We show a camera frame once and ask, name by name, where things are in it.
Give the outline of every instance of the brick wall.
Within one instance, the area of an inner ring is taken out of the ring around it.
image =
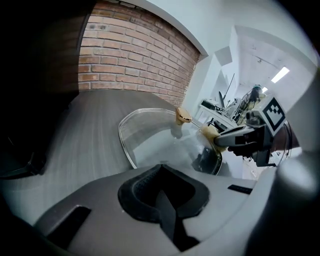
[[[160,17],[125,2],[98,2],[82,39],[79,89],[152,92],[180,106],[199,55]]]

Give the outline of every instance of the gray surface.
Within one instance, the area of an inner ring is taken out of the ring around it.
[[[218,176],[243,178],[243,158],[242,155],[236,156],[233,152],[224,151],[222,154],[222,164]]]
[[[205,241],[218,232],[251,196],[228,187],[234,184],[254,188],[256,184],[253,180],[219,177],[176,165],[170,166],[200,181],[209,189],[210,200],[200,214],[183,220],[186,233],[199,241]],[[177,254],[178,249],[158,223],[133,219],[123,210],[118,200],[120,186],[149,169],[150,166],[126,171],[83,186],[47,211],[36,223],[36,229],[47,236],[76,206],[85,206],[91,209],[91,213],[72,239],[69,252],[88,256]]]
[[[170,256],[179,250],[157,223],[133,219],[121,207],[118,190],[149,170],[139,168],[95,180],[47,211],[35,228],[47,236],[77,206],[91,209],[67,250],[80,256]]]
[[[183,256],[245,255],[249,236],[258,222],[268,200],[276,169],[264,171],[251,194],[237,212],[202,243],[181,253]]]
[[[46,210],[88,182],[132,169],[118,125],[141,108],[175,109],[148,92],[81,92],[61,116],[44,174],[0,181],[12,212],[33,225]]]

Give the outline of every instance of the person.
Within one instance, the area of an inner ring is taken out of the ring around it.
[[[262,92],[260,84],[254,85],[250,93],[247,93],[239,106],[238,117],[236,118],[236,124],[238,126],[246,123],[246,113],[252,110],[259,102],[264,99],[266,95]]]

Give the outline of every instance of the ceiling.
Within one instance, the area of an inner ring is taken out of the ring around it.
[[[239,35],[240,76],[236,97],[242,97],[255,84],[267,87],[265,94],[273,94],[285,111],[302,96],[313,79],[298,60],[288,53],[262,41]],[[290,72],[277,83],[271,79],[283,68]]]

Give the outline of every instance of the gray table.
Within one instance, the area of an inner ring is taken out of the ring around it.
[[[93,180],[132,169],[118,125],[141,108],[175,107],[140,91],[84,91],[57,125],[43,175],[0,181],[13,214],[33,225],[51,206]]]

